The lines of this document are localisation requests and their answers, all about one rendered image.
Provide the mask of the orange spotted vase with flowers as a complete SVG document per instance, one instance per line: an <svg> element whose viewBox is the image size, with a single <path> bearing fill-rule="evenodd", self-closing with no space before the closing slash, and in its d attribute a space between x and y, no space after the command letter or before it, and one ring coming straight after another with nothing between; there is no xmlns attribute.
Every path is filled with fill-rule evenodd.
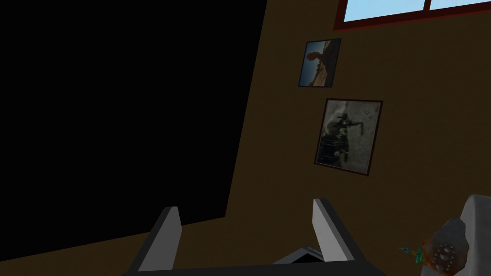
<svg viewBox="0 0 491 276"><path fill-rule="evenodd" d="M413 255L417 264L423 264L439 275L455 276L467 263L469 243L465 232L464 221L452 218L425 239L418 249L402 247L400 250Z"/></svg>

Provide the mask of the small framed landscape picture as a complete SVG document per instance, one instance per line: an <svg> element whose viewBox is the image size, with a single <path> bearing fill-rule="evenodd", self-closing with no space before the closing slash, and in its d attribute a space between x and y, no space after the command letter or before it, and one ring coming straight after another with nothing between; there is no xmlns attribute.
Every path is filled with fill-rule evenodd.
<svg viewBox="0 0 491 276"><path fill-rule="evenodd" d="M332 87L340 45L341 38L307 42L298 85Z"/></svg>

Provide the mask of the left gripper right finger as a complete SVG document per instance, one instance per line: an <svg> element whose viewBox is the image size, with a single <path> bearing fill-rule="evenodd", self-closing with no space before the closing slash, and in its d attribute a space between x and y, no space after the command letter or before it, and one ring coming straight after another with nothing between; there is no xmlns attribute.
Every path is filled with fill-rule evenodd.
<svg viewBox="0 0 491 276"><path fill-rule="evenodd" d="M364 260L359 246L327 199L313 200L312 225L325 262Z"/></svg>

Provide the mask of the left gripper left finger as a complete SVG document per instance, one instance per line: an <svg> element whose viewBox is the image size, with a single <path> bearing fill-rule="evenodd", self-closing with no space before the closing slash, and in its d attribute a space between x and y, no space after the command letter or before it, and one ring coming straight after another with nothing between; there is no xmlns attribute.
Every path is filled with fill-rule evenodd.
<svg viewBox="0 0 491 276"><path fill-rule="evenodd" d="M166 207L132 261L130 272L173 269L182 233L178 207Z"/></svg>

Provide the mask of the large framed grey picture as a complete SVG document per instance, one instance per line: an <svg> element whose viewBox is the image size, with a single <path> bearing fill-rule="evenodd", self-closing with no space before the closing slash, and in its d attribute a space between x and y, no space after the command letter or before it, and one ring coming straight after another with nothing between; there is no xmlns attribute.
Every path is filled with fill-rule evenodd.
<svg viewBox="0 0 491 276"><path fill-rule="evenodd" d="M383 104L327 98L314 164L369 176Z"/></svg>

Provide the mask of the red-framed window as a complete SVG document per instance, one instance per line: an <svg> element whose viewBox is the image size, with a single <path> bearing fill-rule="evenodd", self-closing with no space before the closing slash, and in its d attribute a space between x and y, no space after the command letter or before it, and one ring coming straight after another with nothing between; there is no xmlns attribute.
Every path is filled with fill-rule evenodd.
<svg viewBox="0 0 491 276"><path fill-rule="evenodd" d="M333 31L491 12L491 0L339 0Z"/></svg>

